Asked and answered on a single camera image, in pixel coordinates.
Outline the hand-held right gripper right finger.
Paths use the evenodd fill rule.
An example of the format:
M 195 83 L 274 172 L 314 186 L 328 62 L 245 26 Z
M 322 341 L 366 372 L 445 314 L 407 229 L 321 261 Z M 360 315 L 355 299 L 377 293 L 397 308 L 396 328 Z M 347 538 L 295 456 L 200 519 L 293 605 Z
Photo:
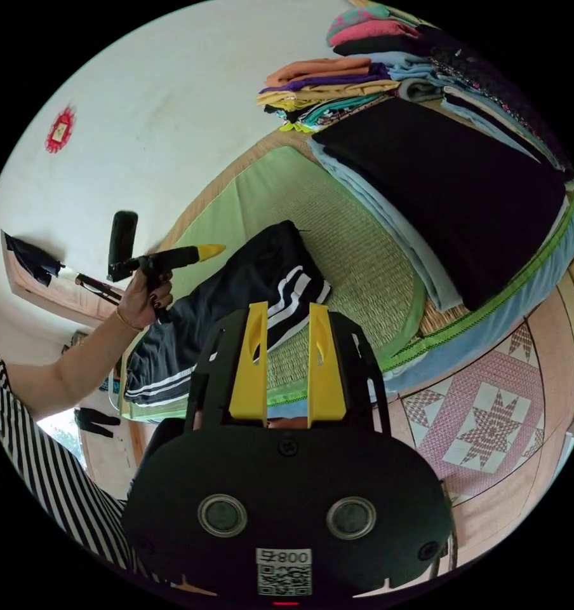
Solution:
M 335 424 L 346 415 L 338 353 L 326 306 L 309 309 L 307 426 Z

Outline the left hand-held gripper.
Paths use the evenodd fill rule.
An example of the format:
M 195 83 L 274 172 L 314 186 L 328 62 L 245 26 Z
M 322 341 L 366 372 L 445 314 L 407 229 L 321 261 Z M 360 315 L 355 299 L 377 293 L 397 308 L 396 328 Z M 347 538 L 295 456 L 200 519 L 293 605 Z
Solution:
M 204 244 L 135 257 L 132 245 L 114 245 L 109 251 L 107 279 L 122 281 L 140 270 L 146 278 L 147 293 L 151 294 L 160 286 L 161 278 L 174 269 L 207 261 L 224 251 L 225 245 Z

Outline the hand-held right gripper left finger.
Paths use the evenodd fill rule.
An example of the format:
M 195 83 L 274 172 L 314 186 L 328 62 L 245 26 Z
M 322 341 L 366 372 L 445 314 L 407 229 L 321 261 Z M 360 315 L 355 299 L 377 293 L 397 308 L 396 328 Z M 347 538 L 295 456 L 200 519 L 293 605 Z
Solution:
M 235 420 L 267 419 L 267 308 L 249 306 L 229 405 Z

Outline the person's left hand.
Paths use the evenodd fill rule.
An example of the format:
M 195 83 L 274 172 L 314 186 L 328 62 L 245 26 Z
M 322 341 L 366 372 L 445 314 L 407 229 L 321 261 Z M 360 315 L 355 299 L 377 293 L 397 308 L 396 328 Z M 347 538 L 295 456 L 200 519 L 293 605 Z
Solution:
M 173 302 L 172 276 L 170 271 L 162 274 L 159 286 L 152 290 L 148 287 L 147 277 L 140 269 L 137 270 L 117 307 L 120 320 L 137 331 L 154 323 L 157 312 Z

